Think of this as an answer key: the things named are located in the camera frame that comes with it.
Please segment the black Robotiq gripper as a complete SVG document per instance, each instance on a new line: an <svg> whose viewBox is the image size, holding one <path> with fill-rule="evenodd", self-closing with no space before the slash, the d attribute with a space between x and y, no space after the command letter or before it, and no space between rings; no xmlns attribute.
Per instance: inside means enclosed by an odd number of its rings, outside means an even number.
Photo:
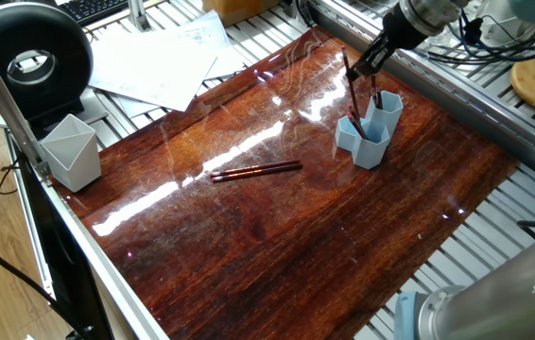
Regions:
<svg viewBox="0 0 535 340"><path fill-rule="evenodd" d="M376 74L396 49L413 49L435 34L435 5L395 5L383 19L382 33L351 67L351 80Z"/></svg>

